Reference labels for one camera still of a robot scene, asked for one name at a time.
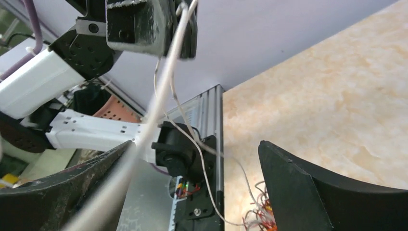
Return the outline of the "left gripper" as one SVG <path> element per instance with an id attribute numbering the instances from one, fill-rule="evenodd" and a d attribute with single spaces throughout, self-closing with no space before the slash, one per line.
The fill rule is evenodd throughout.
<path id="1" fill-rule="evenodd" d="M 181 0 L 106 1 L 106 42 L 118 51 L 166 57 L 181 16 Z"/>

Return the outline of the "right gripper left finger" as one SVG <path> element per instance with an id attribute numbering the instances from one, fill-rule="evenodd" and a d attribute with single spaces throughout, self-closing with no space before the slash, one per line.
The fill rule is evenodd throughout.
<path id="1" fill-rule="evenodd" d="M 55 174 L 0 190 L 2 231 L 57 231 L 111 175 L 127 141 L 86 162 Z"/>

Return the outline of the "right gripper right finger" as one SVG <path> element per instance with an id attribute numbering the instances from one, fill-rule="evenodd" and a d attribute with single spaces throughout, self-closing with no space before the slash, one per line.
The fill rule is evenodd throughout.
<path id="1" fill-rule="evenodd" d="M 408 192 L 355 180 L 269 141 L 258 155 L 280 231 L 405 231 Z"/>

